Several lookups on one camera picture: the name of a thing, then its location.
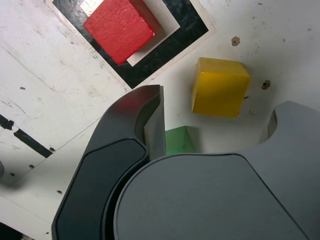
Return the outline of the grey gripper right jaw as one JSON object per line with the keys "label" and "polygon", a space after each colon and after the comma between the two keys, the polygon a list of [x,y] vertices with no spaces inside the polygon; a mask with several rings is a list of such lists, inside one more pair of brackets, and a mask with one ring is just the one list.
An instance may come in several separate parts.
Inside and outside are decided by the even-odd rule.
{"label": "grey gripper right jaw", "polygon": [[272,136],[237,153],[154,160],[122,190],[117,240],[317,240],[320,113],[287,101]]}

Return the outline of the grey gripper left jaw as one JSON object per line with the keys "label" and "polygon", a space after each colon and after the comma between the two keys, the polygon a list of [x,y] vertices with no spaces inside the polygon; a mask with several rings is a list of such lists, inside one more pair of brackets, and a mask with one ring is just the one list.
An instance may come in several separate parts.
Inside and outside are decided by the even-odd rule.
{"label": "grey gripper left jaw", "polygon": [[99,120],[52,223],[55,240],[112,240],[116,204],[126,183],[166,155],[164,88],[138,87]]}

